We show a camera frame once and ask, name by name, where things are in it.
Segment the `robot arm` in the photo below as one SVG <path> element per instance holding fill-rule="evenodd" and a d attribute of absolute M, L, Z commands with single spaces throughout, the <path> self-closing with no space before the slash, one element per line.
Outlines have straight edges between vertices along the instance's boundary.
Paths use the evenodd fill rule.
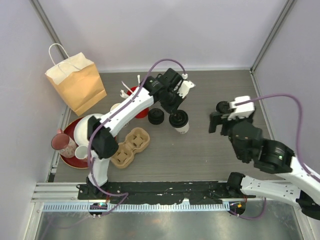
<path fill-rule="evenodd" d="M 189 90 L 195 85 L 186 80 L 186 75 L 180 75 L 173 69 L 169 68 L 163 75 L 158 74 L 156 78 L 149 76 L 143 87 L 139 86 L 112 112 L 108 112 L 101 118 L 97 119 L 92 116 L 88 120 L 87 138 L 90 139 L 96 128 L 104 123 L 114 111 L 118 111 L 123 106 L 131 102 L 136 96 L 138 89 L 142 88 L 130 105 L 120 111 L 115 117 L 109 120 L 97 132 L 92 141 L 91 155 L 95 157 L 93 165 L 93 175 L 99 186 L 105 184 L 108 180 L 107 171 L 110 158 L 117 152 L 119 146 L 115 140 L 115 136 L 123 128 L 123 126 L 133 119 L 143 109 L 152 106 L 156 102 L 160 102 L 162 108 L 172 116 L 178 111 L 180 104 L 186 99 Z M 92 175 L 88 176 L 89 181 L 94 185 Z"/>
<path fill-rule="evenodd" d="M 216 112 L 210 115 L 209 132 L 214 133 L 222 125 L 220 134 L 228 136 L 237 159 L 243 163 L 253 161 L 260 171 L 275 174 L 291 182 L 283 185 L 254 179 L 232 172 L 227 185 L 231 191 L 244 195 L 262 196 L 290 204 L 302 212 L 320 220 L 320 183 L 303 169 L 293 150 L 285 144 L 263 138 L 262 130 L 253 126 L 255 107 L 249 96 L 237 97 L 233 102 L 219 102 Z M 317 177 L 319 174 L 308 167 Z"/>

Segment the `black lid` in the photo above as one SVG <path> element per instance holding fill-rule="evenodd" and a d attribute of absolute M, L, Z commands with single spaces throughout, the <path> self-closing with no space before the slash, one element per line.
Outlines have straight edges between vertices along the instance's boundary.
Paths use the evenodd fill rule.
<path fill-rule="evenodd" d="M 153 125 L 162 124 L 165 120 L 165 113 L 159 108 L 153 108 L 148 113 L 148 120 Z"/>
<path fill-rule="evenodd" d="M 232 110 L 230 111 L 230 105 L 227 101 L 220 101 L 215 107 L 215 110 L 221 114 L 230 114 L 232 113 Z"/>
<path fill-rule="evenodd" d="M 189 121 L 188 114 L 183 110 L 177 110 L 175 114 L 169 116 L 169 123 L 175 129 L 179 129 L 187 125 Z"/>

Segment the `black cup lid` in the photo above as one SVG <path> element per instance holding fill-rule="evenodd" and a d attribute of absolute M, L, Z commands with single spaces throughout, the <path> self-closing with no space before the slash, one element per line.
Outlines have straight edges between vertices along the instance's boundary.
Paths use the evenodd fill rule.
<path fill-rule="evenodd" d="M 175 129 L 179 129 L 187 125 L 189 121 L 188 114 L 183 110 L 177 110 L 175 114 L 169 116 L 169 123 Z"/>
<path fill-rule="evenodd" d="M 153 125 L 162 124 L 165 120 L 165 113 L 160 108 L 153 108 L 148 113 L 148 120 Z"/>

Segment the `white cable tie strip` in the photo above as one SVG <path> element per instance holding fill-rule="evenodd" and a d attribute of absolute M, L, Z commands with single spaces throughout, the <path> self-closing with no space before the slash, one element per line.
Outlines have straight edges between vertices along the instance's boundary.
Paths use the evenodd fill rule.
<path fill-rule="evenodd" d="M 108 209 L 90 209 L 93 202 L 46 202 L 43 212 L 106 212 L 113 208 L 115 204 L 109 203 Z M 149 205 L 149 204 L 122 204 L 114 212 L 207 212 L 207 211 L 229 211 L 229 202 L 222 204 L 199 204 L 190 205 L 189 202 L 172 205 Z"/>

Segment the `paper bag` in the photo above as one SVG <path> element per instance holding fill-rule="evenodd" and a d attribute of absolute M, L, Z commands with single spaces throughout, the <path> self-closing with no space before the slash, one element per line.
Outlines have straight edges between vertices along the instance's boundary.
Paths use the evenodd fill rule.
<path fill-rule="evenodd" d="M 59 45 L 68 56 L 55 64 L 50 49 Z M 82 115 L 103 99 L 107 93 L 93 61 L 80 52 L 69 57 L 63 46 L 54 43 L 49 47 L 49 56 L 54 64 L 45 75 L 64 102 L 78 115 Z"/>

